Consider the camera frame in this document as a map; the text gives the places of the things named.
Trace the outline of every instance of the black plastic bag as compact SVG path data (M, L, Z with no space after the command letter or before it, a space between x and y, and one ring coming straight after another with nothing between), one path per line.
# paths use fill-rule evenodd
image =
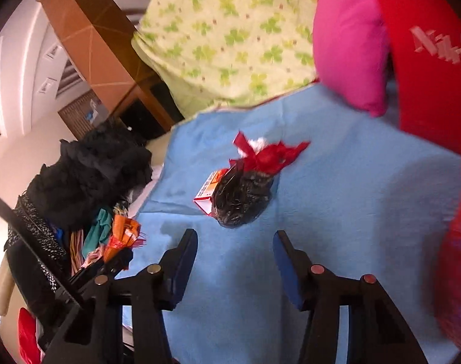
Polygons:
M212 195L212 216L223 227L236 228L256 219L271 200L274 177L258 171L231 167Z

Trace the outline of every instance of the teal fabric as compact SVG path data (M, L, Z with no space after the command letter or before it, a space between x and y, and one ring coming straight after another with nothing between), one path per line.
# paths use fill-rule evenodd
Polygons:
M107 210L101 208L82 246L82 255L84 259L90 252L96 250L99 244L107 244L111 228L112 216Z

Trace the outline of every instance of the pile of clothes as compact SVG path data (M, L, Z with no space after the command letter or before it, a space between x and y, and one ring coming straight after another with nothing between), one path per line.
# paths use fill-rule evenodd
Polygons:
M139 225L128 216L128 194L151 181L151 153L145 139L125 126L107 121L81 141L61 140L60 158L42 166L15 213L45 253L68 278L100 257L110 256L113 240L124 231L130 244L141 244ZM8 227L5 245L13 277L37 318L59 287L30 250Z

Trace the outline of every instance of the blue item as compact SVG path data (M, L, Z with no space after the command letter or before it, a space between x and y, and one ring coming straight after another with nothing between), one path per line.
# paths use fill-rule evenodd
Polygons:
M254 222L229 230L193 204L209 174L238 158L247 138L311 145L276 177L277 193ZM186 228L199 248L183 301L164 313L173 355L185 364L297 362L307 314L282 292L272 237L336 275L375 274L402 312L430 364L457 348L432 309L440 241L461 196L461 157L351 110L321 85L241 113L205 113L177 126L162 176L137 220L147 243L134 250L136 274L176 245ZM337 363L346 362L347 309ZM124 322L131 324L129 308Z
M84 259L87 258L90 252L96 250L99 244L107 244L111 228L112 216L107 210L101 208L82 246L82 255Z
M61 228L57 228L55 226L52 226L52 230L53 230L55 240L60 245L60 247L63 248L64 247L64 230L62 230Z

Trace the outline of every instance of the pink pillow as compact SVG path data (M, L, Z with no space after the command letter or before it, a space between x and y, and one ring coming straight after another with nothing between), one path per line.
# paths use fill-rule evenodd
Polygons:
M348 104L382 116L389 36L377 0L318 0L313 24L321 82Z

